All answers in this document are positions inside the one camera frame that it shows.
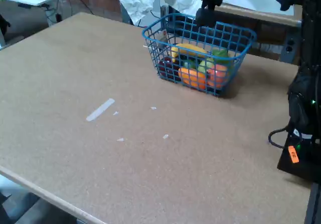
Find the orange tag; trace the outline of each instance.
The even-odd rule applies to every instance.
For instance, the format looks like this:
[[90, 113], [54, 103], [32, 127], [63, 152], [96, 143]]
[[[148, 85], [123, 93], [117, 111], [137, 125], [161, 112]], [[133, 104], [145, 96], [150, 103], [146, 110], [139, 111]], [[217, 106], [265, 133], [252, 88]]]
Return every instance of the orange tag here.
[[292, 162], [293, 163], [299, 162], [299, 158], [296, 154], [295, 148], [293, 146], [289, 146], [288, 149], [289, 149], [289, 153], [290, 153], [290, 157], [291, 157]]

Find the black cable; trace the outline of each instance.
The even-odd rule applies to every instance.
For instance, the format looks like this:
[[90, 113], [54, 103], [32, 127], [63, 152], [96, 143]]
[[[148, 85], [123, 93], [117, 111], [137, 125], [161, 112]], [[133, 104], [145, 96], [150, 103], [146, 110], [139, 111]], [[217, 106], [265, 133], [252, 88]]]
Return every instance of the black cable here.
[[72, 10], [72, 5], [71, 5], [71, 0], [69, 0], [69, 5], [70, 5], [70, 11], [71, 11], [70, 16], [72, 17], [72, 15], [73, 15], [73, 10]]
[[93, 14], [95, 15], [92, 10], [88, 7], [88, 5], [86, 5], [86, 3], [83, 0], [80, 0], [82, 4], [84, 4], [84, 6]]
[[269, 136], [268, 136], [269, 143], [270, 143], [271, 145], [275, 146], [275, 147], [278, 147], [278, 148], [280, 148], [280, 149], [284, 149], [284, 146], [278, 145], [277, 143], [273, 142], [273, 141], [271, 140], [271, 137], [272, 137], [274, 134], [277, 134], [277, 133], [281, 133], [281, 132], [283, 132], [283, 131], [286, 131], [286, 129], [287, 129], [287, 126], [284, 127], [283, 129], [279, 129], [279, 130], [274, 130], [274, 131], [272, 131], [272, 132], [269, 134]]
[[153, 17], [155, 17], [155, 18], [157, 18], [157, 19], [160, 19], [160, 17], [155, 16], [155, 15], [153, 14], [153, 12], [151, 12], [151, 10], [150, 10], [150, 13], [152, 14]]

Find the yellow banana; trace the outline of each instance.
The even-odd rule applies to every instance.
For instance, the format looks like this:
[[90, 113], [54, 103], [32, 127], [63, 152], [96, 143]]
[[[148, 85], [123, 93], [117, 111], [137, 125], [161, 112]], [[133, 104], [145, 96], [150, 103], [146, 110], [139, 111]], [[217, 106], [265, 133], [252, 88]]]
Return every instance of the yellow banana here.
[[171, 48], [171, 55], [172, 55], [173, 62], [176, 61], [175, 58], [179, 55], [179, 48], [178, 47], [184, 47], [184, 48], [188, 48], [193, 51], [197, 51], [197, 53], [195, 53], [195, 52], [180, 48], [181, 54], [189, 54], [190, 56], [198, 56], [198, 57], [206, 58], [206, 56], [204, 56], [204, 54], [207, 54], [207, 51], [205, 51], [203, 48], [200, 48], [200, 47], [194, 46], [192, 44], [188, 44], [188, 43], [179, 43]]

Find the red fruit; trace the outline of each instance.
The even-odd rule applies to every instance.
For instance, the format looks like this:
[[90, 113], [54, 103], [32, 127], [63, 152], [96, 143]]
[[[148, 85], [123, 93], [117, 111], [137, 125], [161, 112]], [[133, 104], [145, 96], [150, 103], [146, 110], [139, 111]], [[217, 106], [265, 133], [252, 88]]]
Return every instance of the red fruit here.
[[208, 69], [207, 73], [210, 76], [207, 84], [211, 87], [221, 88], [227, 82], [228, 70], [226, 66], [216, 64], [213, 68]]
[[180, 68], [180, 66], [177, 64], [172, 65], [172, 59], [170, 57], [165, 57], [161, 61], [159, 61], [157, 68], [160, 75], [162, 75], [163, 77], [169, 79], [174, 79], [175, 77], [176, 81], [181, 80], [178, 74], [178, 69]]

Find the cork board surface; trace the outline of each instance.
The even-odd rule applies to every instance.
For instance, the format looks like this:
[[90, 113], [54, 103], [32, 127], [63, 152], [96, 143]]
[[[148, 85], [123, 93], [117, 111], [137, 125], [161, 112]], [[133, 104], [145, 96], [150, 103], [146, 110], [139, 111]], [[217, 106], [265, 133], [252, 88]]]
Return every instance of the cork board surface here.
[[159, 79], [143, 45], [78, 14], [1, 51], [0, 173], [89, 223], [302, 223], [309, 185], [267, 144], [297, 67], [248, 55], [216, 98]]

